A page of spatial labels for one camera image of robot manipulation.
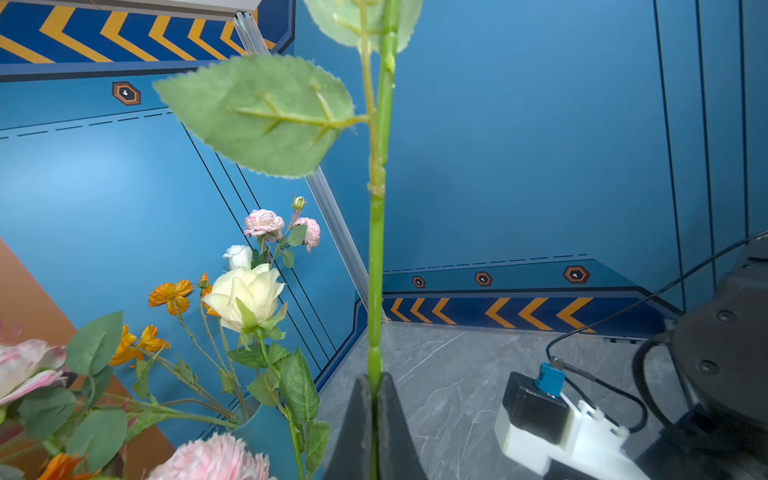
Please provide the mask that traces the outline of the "white rose flower stem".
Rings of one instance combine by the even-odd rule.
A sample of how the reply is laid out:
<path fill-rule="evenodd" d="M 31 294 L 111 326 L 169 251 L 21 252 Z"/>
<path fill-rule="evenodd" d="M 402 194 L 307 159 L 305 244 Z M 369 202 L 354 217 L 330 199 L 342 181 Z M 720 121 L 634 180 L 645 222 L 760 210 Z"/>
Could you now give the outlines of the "white rose flower stem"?
<path fill-rule="evenodd" d="M 222 257 L 227 260 L 230 270 L 252 268 L 253 250 L 248 245 L 232 245 Z"/>

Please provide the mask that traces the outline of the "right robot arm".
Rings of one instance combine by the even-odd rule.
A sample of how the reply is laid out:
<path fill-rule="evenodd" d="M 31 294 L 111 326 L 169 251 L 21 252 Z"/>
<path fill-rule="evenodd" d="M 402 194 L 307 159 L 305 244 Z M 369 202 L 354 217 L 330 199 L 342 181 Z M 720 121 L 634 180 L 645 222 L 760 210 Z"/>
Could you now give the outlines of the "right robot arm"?
<path fill-rule="evenodd" d="M 698 402 L 668 419 L 646 381 L 645 359 L 665 345 Z M 637 459 L 651 479 L 764 479 L 767 476 L 767 238 L 747 243 L 714 298 L 676 327 L 644 342 L 632 374 L 660 437 Z"/>

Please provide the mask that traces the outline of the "orange poppy flower stem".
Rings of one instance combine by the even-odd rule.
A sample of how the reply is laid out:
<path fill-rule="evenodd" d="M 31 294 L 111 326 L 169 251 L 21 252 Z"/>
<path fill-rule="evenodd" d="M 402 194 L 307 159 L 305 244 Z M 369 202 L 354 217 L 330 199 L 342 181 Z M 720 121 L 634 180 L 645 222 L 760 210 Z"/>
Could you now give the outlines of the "orange poppy flower stem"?
<path fill-rule="evenodd" d="M 173 323 L 165 325 L 172 339 L 162 338 L 160 328 L 154 324 L 147 325 L 139 335 L 133 334 L 129 326 L 124 325 L 120 344 L 109 365 L 127 365 L 135 370 L 134 391 L 141 398 L 150 396 L 149 373 L 154 365 L 159 365 L 198 396 L 194 401 L 196 404 L 217 413 L 225 423 L 236 426 L 243 423 L 241 415 L 208 391 L 201 377 L 195 373 L 195 364 L 185 360 L 187 354 L 197 360 L 206 360 L 206 373 L 203 376 L 218 377 L 222 393 L 235 396 L 244 412 L 251 412 L 245 404 L 234 364 L 222 356 L 209 324 L 210 319 L 219 318 L 218 313 L 204 303 L 204 299 L 212 290 L 213 285 L 207 275 L 203 275 L 197 285 L 189 280 L 181 280 L 155 288 L 148 297 L 148 305 L 151 308 L 163 307 L 174 318 Z M 195 336 L 194 329 L 187 324 L 184 315 L 189 312 L 198 312 L 201 315 L 202 325 L 213 348 L 212 352 L 204 348 L 200 339 Z"/>

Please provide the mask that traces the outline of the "large pink peony stem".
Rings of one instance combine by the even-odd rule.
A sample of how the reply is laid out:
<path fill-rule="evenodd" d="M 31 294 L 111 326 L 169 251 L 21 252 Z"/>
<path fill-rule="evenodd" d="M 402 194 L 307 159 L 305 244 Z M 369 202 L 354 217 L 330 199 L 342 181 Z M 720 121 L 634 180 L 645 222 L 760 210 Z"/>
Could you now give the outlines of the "large pink peony stem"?
<path fill-rule="evenodd" d="M 134 391 L 135 370 L 109 362 L 120 344 L 122 313 L 98 318 L 65 346 L 40 339 L 1 346 L 1 476 L 21 479 L 14 460 L 46 454 L 85 457 L 92 479 L 123 479 L 132 442 L 168 421 L 233 427 L 196 404 L 198 396 L 161 366 L 149 373 L 150 396 Z"/>

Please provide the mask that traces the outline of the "pink rose flower stem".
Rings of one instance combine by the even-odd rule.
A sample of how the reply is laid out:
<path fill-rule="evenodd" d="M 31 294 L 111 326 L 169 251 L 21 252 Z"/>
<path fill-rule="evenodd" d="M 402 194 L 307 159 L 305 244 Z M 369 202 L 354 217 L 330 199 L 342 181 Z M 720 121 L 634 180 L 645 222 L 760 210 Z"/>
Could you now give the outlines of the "pink rose flower stem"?
<path fill-rule="evenodd" d="M 292 269 L 294 249 L 304 247 L 310 253 L 319 246 L 321 227 L 317 220 L 303 215 L 307 204 L 303 196 L 294 196 L 289 220 L 268 209 L 254 210 L 246 217 L 245 236 L 257 240 L 257 248 L 251 254 L 251 268 L 276 265 L 281 259 L 286 268 Z"/>

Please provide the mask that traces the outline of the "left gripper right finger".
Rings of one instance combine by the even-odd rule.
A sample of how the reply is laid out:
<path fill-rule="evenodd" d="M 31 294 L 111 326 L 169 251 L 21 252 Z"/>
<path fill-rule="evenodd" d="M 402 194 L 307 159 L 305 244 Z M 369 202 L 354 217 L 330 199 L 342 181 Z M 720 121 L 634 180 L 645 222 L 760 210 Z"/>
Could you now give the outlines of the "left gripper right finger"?
<path fill-rule="evenodd" d="M 377 394 L 377 470 L 382 480 L 427 480 L 393 377 L 385 372 Z"/>

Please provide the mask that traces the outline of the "orange ranunculus flower stem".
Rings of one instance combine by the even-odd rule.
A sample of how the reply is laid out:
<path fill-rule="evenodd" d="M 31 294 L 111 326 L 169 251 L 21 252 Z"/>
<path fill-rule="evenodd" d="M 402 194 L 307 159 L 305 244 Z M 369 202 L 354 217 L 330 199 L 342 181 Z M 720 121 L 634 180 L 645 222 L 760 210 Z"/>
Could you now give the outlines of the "orange ranunculus flower stem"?
<path fill-rule="evenodd" d="M 160 99 L 192 133 L 237 165 L 273 177 L 314 173 L 341 133 L 369 129 L 368 377 L 383 377 L 383 259 L 386 164 L 396 59 L 414 33 L 420 1 L 310 1 L 310 16 L 338 44 L 357 49 L 365 113 L 343 82 L 291 56 L 235 57 L 155 83 Z"/>

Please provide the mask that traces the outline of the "cream flower stem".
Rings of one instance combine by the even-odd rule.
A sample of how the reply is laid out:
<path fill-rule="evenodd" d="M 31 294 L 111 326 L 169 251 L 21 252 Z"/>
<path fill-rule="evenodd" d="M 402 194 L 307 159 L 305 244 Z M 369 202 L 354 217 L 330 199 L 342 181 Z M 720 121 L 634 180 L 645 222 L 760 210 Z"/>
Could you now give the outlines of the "cream flower stem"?
<path fill-rule="evenodd" d="M 278 425 L 290 439 L 288 463 L 299 479 L 316 479 L 329 439 L 329 424 L 317 419 L 320 396 L 303 352 L 281 341 L 280 323 L 287 306 L 279 296 L 284 284 L 267 264 L 235 268 L 219 276 L 202 303 L 219 317 L 221 327 L 239 335 L 228 359 L 255 371 L 246 390 L 261 407 L 280 416 Z"/>

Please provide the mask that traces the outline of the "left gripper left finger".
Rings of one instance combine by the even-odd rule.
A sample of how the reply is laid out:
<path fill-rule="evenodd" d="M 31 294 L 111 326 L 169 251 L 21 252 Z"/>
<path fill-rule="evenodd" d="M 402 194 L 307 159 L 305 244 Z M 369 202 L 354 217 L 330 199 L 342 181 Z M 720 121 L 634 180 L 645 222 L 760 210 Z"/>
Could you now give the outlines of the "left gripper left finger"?
<path fill-rule="evenodd" d="M 325 479 L 372 478 L 373 423 L 371 386 L 368 377 L 362 375 L 355 380 Z"/>

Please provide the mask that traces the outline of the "teal cylindrical vase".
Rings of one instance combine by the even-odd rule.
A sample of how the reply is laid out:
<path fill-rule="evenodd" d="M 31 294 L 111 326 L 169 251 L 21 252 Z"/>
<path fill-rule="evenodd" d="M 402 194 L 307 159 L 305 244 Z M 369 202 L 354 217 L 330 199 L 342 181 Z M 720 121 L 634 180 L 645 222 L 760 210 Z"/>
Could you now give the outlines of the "teal cylindrical vase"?
<path fill-rule="evenodd" d="M 252 397 L 245 402 L 251 415 L 246 417 L 245 408 L 237 405 L 235 412 L 243 423 L 232 434 L 242 439 L 251 453 L 269 457 L 272 477 L 297 480 L 299 476 L 287 420 L 276 407 L 262 406 Z"/>

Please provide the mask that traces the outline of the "orange gerbera flower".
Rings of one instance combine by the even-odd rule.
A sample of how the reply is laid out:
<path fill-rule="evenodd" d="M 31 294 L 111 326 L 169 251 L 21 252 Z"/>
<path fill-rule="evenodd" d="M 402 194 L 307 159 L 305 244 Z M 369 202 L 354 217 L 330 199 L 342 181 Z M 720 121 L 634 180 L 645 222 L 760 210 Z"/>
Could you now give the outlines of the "orange gerbera flower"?
<path fill-rule="evenodd" d="M 97 474 L 86 472 L 80 465 L 85 457 L 59 454 L 49 459 L 43 466 L 38 480 L 88 480 Z"/>

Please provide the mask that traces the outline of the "pink rose bud stem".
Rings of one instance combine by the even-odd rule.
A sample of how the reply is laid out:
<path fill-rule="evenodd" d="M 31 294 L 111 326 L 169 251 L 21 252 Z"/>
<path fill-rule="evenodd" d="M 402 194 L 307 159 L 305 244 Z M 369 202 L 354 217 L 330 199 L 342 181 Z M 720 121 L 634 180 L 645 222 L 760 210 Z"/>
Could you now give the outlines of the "pink rose bud stem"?
<path fill-rule="evenodd" d="M 273 476 L 268 456 L 251 453 L 242 439 L 227 433 L 180 446 L 148 479 L 268 480 Z"/>

